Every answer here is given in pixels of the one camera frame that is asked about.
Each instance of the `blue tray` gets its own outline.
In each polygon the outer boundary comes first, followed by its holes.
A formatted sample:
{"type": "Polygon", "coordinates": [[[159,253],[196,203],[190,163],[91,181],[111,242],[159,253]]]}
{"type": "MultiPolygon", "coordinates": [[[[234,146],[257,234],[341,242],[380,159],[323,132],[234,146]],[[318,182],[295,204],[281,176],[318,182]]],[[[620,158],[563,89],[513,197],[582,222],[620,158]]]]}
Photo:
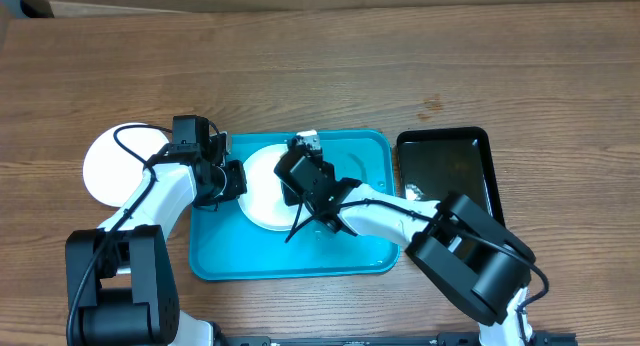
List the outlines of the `blue tray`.
{"type": "MultiPolygon", "coordinates": [[[[391,148],[373,130],[321,131],[325,160],[335,166],[336,178],[360,179],[376,190],[395,194],[391,148]]],[[[246,161],[264,146],[285,143],[294,133],[233,135],[229,159],[246,161]]],[[[198,277],[209,281],[336,276],[386,272],[400,249],[374,236],[333,234],[311,223],[288,244],[287,232],[253,224],[237,201],[193,209],[189,263],[198,277]]]]}

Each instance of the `white plate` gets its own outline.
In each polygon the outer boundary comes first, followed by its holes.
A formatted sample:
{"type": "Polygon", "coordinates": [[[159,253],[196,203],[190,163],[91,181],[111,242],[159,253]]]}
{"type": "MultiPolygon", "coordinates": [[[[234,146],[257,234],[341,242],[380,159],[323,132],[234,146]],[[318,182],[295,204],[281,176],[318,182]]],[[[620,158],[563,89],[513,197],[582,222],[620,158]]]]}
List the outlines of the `white plate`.
{"type": "MultiPolygon", "coordinates": [[[[271,231],[289,231],[296,218],[298,205],[284,203],[280,179],[273,172],[287,145],[276,144],[261,148],[244,162],[247,193],[240,195],[242,212],[254,224],[271,231]]],[[[303,207],[298,223],[311,216],[303,207]]]]}
{"type": "MultiPolygon", "coordinates": [[[[120,207],[142,181],[142,163],[124,151],[113,139],[113,133],[127,123],[115,126],[98,137],[84,157],[82,177],[87,190],[105,205],[120,207]]],[[[169,142],[159,130],[134,128],[122,130],[118,139],[131,151],[147,160],[169,142]]]]}

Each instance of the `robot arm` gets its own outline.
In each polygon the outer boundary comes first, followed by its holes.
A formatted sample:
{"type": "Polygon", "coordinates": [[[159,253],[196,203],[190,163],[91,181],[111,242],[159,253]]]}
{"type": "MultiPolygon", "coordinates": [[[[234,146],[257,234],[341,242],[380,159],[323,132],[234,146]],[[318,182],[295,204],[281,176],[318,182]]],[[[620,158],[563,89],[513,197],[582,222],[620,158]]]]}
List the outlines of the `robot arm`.
{"type": "Polygon", "coordinates": [[[518,306],[526,297],[528,265],[535,256],[467,196],[408,201],[358,180],[337,181],[313,132],[291,140],[274,172],[285,202],[303,203],[313,219],[332,231],[374,235],[405,249],[449,301],[480,324],[485,345],[529,341],[531,328],[518,306]]]}
{"type": "Polygon", "coordinates": [[[213,205],[246,192],[242,164],[227,162],[228,151],[227,135],[210,137],[205,118],[175,117],[172,142],[147,161],[146,167],[153,171],[144,170],[129,200],[98,229],[69,236],[70,345],[214,345],[214,325],[180,311],[165,241],[189,205],[213,205]],[[108,232],[115,226],[117,231],[109,239],[108,232]],[[92,265],[89,260],[96,254],[92,265]],[[88,278],[81,288],[86,272],[88,278]],[[101,286],[101,279],[116,273],[131,273],[131,287],[101,286]]]}
{"type": "MultiPolygon", "coordinates": [[[[516,308],[526,297],[529,269],[462,236],[475,235],[533,263],[535,257],[526,245],[465,196],[452,195],[442,202],[408,201],[358,180],[336,181],[317,140],[313,132],[299,134],[274,170],[288,204],[304,203],[334,232],[374,235],[403,247],[456,307],[481,324],[484,345],[525,344],[531,330],[528,324],[521,327],[524,332],[518,330],[526,319],[516,315],[516,308]]],[[[206,119],[174,118],[172,143],[148,161],[157,182],[91,269],[79,302],[81,312],[71,320],[75,329],[67,335],[75,345],[217,345],[214,326],[179,311],[165,241],[189,204],[217,204],[246,192],[242,165],[226,162],[227,150],[226,135],[209,137],[206,119]],[[100,279],[113,277],[116,271],[131,273],[131,288],[101,287],[100,279]]],[[[67,240],[70,307],[87,260],[105,231],[122,219],[152,180],[152,173],[145,171],[138,190],[113,217],[99,229],[76,231],[67,240]]]]}

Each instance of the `wood grain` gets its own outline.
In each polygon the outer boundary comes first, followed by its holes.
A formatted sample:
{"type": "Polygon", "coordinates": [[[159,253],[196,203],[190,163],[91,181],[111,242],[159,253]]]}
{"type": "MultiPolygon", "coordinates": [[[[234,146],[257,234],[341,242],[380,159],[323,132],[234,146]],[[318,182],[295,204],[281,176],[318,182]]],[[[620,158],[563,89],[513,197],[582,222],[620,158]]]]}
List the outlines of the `wood grain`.
{"type": "MultiPolygon", "coordinates": [[[[82,184],[95,137],[195,113],[232,133],[364,127],[392,143],[408,129],[483,127],[507,225],[551,279],[533,326],[640,343],[639,16],[637,3],[597,3],[12,21],[0,342],[64,343],[64,241],[113,212],[82,184]]],[[[169,241],[181,306],[227,334],[475,329],[405,257],[377,276],[202,282],[189,216],[169,241]]]]}

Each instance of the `plastic tray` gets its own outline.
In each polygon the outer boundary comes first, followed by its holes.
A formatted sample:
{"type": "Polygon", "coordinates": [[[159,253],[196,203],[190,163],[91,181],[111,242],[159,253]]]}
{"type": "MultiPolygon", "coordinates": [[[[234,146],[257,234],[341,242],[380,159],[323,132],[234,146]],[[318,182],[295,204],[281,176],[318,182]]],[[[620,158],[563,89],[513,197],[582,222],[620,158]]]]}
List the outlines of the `plastic tray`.
{"type": "MultiPolygon", "coordinates": [[[[294,133],[232,136],[229,159],[245,161],[264,146],[285,143],[294,133]]],[[[376,190],[395,194],[391,148],[373,130],[321,131],[325,160],[336,177],[352,177],[376,190]]],[[[336,276],[386,272],[398,260],[400,249],[373,236],[333,234],[312,223],[289,243],[287,232],[269,231],[253,224],[237,201],[213,208],[193,209],[189,263],[193,272],[209,281],[336,276]]]]}

